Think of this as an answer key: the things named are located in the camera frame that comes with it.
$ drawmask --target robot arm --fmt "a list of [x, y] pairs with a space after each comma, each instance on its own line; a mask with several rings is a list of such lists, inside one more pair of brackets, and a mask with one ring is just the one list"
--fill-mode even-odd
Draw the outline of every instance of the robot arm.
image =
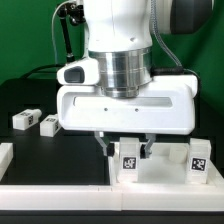
[[213, 8], [213, 0], [84, 0], [88, 57], [58, 72], [65, 129], [184, 135], [194, 129], [197, 78], [151, 76], [153, 1], [154, 21], [165, 33], [196, 31]]

